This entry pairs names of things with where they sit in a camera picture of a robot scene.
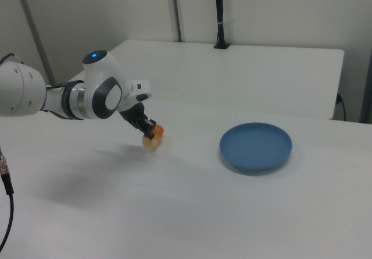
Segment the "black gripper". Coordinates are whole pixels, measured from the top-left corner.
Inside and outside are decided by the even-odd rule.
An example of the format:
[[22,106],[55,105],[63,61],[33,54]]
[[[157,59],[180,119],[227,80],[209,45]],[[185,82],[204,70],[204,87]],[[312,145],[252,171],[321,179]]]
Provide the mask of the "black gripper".
[[154,138],[155,135],[153,130],[155,128],[156,121],[147,119],[143,103],[139,102],[130,109],[119,112],[119,114],[135,129],[142,131],[148,139],[152,140]]

